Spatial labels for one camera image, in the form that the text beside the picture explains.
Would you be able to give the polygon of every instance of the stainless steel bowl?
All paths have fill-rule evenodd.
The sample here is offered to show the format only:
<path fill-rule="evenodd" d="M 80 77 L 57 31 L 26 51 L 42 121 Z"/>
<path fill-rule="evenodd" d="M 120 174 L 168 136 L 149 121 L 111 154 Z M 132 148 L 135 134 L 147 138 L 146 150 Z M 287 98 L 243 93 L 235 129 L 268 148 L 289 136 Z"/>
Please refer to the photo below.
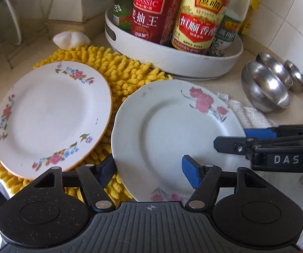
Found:
<path fill-rule="evenodd" d="M 290 73 L 293 79 L 293 85 L 290 87 L 290 90 L 294 93 L 303 92 L 303 74 L 292 62 L 286 61 L 284 67 Z"/>
<path fill-rule="evenodd" d="M 270 54 L 259 52 L 256 61 L 267 66 L 283 82 L 287 89 L 293 85 L 292 77 L 287 69 Z"/>
<path fill-rule="evenodd" d="M 281 113 L 290 106 L 290 96 L 284 84 L 258 62 L 245 65 L 241 85 L 248 100 L 264 113 Z"/>

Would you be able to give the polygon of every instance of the spice rack tray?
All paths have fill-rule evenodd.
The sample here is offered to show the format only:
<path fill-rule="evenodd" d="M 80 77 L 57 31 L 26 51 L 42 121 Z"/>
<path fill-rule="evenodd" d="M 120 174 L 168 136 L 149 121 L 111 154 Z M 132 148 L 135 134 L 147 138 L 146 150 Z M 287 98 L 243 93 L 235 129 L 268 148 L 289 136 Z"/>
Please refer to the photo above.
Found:
<path fill-rule="evenodd" d="M 210 80 L 228 73 L 243 53 L 243 43 L 237 35 L 224 57 L 193 54 L 159 45 L 125 32 L 113 23 L 113 8 L 105 13 L 105 35 L 119 53 L 141 63 L 151 62 L 164 72 L 180 79 Z"/>

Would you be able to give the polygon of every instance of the silver rivet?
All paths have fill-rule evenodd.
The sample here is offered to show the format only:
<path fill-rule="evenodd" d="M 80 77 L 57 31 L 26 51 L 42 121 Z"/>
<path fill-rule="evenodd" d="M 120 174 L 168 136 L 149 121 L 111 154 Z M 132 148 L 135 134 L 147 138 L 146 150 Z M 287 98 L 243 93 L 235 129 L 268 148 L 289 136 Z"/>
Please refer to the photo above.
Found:
<path fill-rule="evenodd" d="M 205 207 L 205 204 L 202 201 L 191 201 L 191 202 L 189 202 L 189 206 L 192 209 L 201 209 L 201 208 Z"/>
<path fill-rule="evenodd" d="M 99 201 L 95 204 L 95 206 L 99 209 L 107 209 L 112 206 L 112 203 L 110 201 Z"/>

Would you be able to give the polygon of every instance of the white plate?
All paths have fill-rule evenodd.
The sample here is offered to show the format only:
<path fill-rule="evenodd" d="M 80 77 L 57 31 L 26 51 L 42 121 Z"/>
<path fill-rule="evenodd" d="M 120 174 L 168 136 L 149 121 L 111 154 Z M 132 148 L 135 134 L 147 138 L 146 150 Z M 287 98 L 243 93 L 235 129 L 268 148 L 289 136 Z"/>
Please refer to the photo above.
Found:
<path fill-rule="evenodd" d="M 111 111 L 108 83 L 93 68 L 76 62 L 37 68 L 0 105 L 0 161 L 26 179 L 54 165 L 69 170 L 102 138 Z"/>
<path fill-rule="evenodd" d="M 189 82 L 169 80 L 149 83 L 125 100 L 111 143 L 122 181 L 137 201 L 185 202 L 193 188 L 182 172 L 184 155 L 225 171 L 250 166 L 244 156 L 218 153 L 213 147 L 217 136 L 245 134 L 216 95 Z"/>

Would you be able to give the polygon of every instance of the yellow dish mat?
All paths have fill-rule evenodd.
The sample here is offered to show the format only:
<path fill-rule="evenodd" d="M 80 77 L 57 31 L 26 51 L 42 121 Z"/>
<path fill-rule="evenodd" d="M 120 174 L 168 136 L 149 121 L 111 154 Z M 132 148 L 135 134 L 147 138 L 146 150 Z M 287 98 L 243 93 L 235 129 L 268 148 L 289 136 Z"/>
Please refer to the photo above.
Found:
<path fill-rule="evenodd" d="M 111 49 L 105 50 L 104 47 L 94 46 L 78 46 L 70 50 L 58 50 L 54 52 L 47 59 L 34 65 L 34 69 L 49 63 L 59 61 L 74 61 L 84 63 L 94 69 L 98 70 L 108 81 L 112 90 L 112 102 L 113 111 L 110 119 L 109 126 L 105 132 L 101 142 L 95 147 L 91 154 L 83 160 L 75 170 L 86 164 L 99 164 L 104 160 L 107 155 L 112 153 L 110 138 L 114 125 L 115 115 L 122 102 L 133 92 L 135 92 L 141 86 L 153 81 L 162 81 L 166 79 L 172 79 L 170 75 L 164 76 L 165 73 L 160 71 L 159 68 L 154 68 L 151 71 L 151 63 L 140 64 L 138 60 L 132 60 L 126 58 L 124 55 L 119 55 L 117 52 L 111 53 Z M 5 183 L 6 187 L 11 189 L 12 194 L 16 194 L 26 185 L 30 183 L 29 180 L 25 180 L 16 177 L 9 173 L 0 163 L 0 179 Z M 131 199 L 127 189 L 122 184 L 121 178 L 116 173 L 107 188 L 106 193 L 111 197 L 116 205 L 121 201 Z M 78 197 L 80 200 L 82 196 L 79 188 L 67 187 L 65 193 Z"/>

